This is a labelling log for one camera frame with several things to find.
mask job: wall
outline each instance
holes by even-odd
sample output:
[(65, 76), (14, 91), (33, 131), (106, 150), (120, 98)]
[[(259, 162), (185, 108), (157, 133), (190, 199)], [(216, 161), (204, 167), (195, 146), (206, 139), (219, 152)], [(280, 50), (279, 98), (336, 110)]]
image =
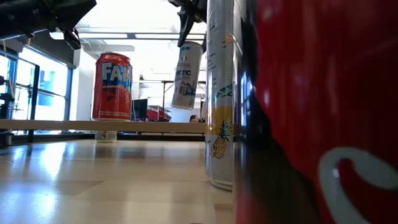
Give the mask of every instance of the wall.
[(172, 112), (172, 120), (174, 123), (187, 123), (191, 115), (200, 116), (200, 108), (194, 108), (192, 110), (183, 110), (178, 108), (167, 108)]
[(93, 84), (95, 77), (95, 59), (84, 50), (75, 52), (73, 71), (70, 120), (89, 121), (93, 101)]

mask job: table surface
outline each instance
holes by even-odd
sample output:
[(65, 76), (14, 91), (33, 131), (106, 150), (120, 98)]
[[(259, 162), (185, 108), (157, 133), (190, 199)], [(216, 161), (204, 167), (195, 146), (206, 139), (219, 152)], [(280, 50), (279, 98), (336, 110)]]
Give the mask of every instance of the table surface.
[(232, 224), (205, 143), (93, 140), (0, 150), (1, 223)]

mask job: soda can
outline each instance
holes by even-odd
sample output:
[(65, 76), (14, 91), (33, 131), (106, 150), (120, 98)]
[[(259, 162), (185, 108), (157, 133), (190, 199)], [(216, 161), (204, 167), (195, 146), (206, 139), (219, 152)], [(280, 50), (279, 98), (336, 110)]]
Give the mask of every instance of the soda can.
[(130, 121), (132, 67), (124, 55), (106, 52), (96, 62), (91, 119)]
[(398, 223), (398, 2), (236, 2), (235, 223)]
[(196, 42), (185, 41), (180, 47), (171, 103), (173, 107), (187, 110), (193, 109), (202, 54), (203, 48)]
[(207, 18), (206, 175), (219, 188), (233, 181), (233, 0), (209, 0)]

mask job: glass pane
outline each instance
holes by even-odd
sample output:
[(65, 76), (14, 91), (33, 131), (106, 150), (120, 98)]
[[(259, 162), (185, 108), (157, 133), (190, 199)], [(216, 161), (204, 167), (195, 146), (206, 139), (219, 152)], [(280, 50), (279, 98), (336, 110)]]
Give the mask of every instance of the glass pane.
[(67, 92), (68, 76), (68, 68), (66, 65), (44, 57), (27, 48), (24, 48), (19, 56), (40, 66), (39, 89), (65, 96)]
[(30, 118), (30, 106), (29, 106), (29, 94), (26, 88), (17, 86), (15, 91), (15, 105), (13, 119), (29, 119)]
[(43, 93), (37, 95), (35, 119), (63, 121), (65, 99), (61, 96), (50, 96)]
[[(0, 76), (4, 79), (9, 78), (9, 59), (0, 55)], [(6, 85), (0, 86), (0, 93), (5, 93), (7, 90)]]
[(17, 83), (22, 85), (32, 85), (35, 74), (35, 67), (31, 63), (18, 60)]

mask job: window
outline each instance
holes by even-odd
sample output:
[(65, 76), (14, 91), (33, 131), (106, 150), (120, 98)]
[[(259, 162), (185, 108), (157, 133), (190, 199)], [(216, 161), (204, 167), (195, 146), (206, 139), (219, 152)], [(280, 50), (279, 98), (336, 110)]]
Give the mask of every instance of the window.
[[(68, 119), (68, 113), (65, 112), (68, 112), (66, 105), (69, 105), (70, 101), (68, 86), (72, 79), (72, 71), (66, 65), (32, 49), (24, 48), (19, 57), (40, 66), (35, 119), (54, 121)], [(14, 119), (30, 118), (30, 96), (34, 73), (35, 67), (32, 64), (18, 60)]]
[[(6, 57), (0, 55), (0, 76), (8, 79), (9, 77), (9, 60)], [(6, 85), (0, 86), (0, 93), (6, 92)]]

